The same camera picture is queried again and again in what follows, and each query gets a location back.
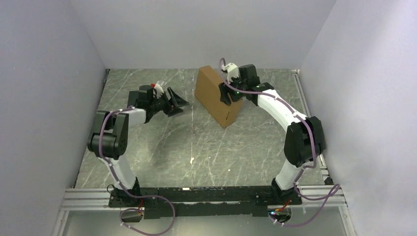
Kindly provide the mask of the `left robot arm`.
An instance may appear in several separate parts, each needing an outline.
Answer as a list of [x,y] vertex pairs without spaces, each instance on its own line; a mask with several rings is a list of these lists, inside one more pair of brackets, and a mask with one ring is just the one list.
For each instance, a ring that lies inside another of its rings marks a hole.
[[148,123],[159,112],[168,117],[180,114],[188,105],[171,87],[163,89],[159,84],[150,84],[130,91],[126,108],[96,111],[87,148],[107,166],[115,195],[121,195],[128,206],[136,206],[142,197],[139,181],[125,157],[129,129]]

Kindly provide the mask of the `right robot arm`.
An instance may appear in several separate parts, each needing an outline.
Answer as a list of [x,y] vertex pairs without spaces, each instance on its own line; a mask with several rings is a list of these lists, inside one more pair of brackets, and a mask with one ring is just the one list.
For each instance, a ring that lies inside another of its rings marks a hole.
[[271,182],[271,198],[283,204],[297,190],[306,169],[317,166],[317,157],[325,150],[324,132],[317,117],[309,117],[286,102],[269,83],[260,81],[255,65],[237,66],[219,62],[226,78],[219,84],[220,101],[226,105],[243,98],[271,115],[285,131],[285,162]]

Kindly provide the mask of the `brown cardboard box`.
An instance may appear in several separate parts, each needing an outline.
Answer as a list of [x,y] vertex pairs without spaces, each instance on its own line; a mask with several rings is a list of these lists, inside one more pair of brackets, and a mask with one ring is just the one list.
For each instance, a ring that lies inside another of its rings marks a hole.
[[243,105],[243,100],[226,105],[220,101],[219,85],[223,82],[218,72],[211,66],[198,70],[194,95],[222,128],[233,124]]

